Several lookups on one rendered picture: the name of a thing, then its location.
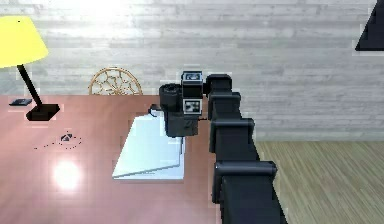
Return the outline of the black triangular wall object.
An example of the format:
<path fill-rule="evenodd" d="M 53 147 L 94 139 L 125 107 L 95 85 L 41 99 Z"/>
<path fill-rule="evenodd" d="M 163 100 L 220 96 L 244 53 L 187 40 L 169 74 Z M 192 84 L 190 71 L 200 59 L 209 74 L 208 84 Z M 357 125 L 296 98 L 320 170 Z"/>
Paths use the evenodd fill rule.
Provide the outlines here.
<path fill-rule="evenodd" d="M 384 51 L 384 0 L 377 0 L 355 50 Z"/>

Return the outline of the yellow shade desk lamp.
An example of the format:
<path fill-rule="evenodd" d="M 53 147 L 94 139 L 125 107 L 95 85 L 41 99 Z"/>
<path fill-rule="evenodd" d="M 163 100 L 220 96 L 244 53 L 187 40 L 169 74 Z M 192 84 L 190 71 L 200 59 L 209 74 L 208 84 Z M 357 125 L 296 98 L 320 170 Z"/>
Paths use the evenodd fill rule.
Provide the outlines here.
<path fill-rule="evenodd" d="M 48 49 L 30 17 L 0 17 L 0 68 L 16 67 L 36 103 L 26 114 L 28 121 L 49 121 L 60 111 L 58 104 L 42 102 L 25 68 L 25 64 L 47 55 Z"/>

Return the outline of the reddish wooden desk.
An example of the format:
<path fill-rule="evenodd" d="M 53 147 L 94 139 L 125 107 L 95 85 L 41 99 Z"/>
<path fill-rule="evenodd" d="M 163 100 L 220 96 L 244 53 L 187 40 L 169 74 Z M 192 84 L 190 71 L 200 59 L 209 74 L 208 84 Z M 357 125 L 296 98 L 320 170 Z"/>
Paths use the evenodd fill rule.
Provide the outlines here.
<path fill-rule="evenodd" d="M 115 180 L 134 117 L 158 97 L 47 96 L 60 106 L 48 122 L 10 100 L 0 96 L 0 224 L 220 224 L 206 122 L 186 141 L 183 180 Z"/>

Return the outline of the small black flat phone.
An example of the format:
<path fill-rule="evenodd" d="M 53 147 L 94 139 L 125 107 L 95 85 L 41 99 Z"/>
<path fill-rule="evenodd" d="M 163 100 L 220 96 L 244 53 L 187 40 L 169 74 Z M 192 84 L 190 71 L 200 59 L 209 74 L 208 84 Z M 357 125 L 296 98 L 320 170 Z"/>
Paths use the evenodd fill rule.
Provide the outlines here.
<path fill-rule="evenodd" d="M 32 102 L 32 99 L 19 98 L 13 100 L 9 105 L 10 106 L 27 106 Z"/>

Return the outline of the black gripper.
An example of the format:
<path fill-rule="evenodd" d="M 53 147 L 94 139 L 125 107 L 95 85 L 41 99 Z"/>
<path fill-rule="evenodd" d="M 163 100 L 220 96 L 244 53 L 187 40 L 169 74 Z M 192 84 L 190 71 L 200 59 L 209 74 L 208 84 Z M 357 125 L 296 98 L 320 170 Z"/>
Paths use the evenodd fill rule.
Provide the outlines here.
<path fill-rule="evenodd" d="M 165 131 L 169 137 L 186 137 L 198 134 L 198 116 L 185 115 L 183 112 L 183 99 L 181 85 L 170 83 L 159 88 L 160 107 L 152 104 L 148 113 L 157 117 L 163 111 Z"/>

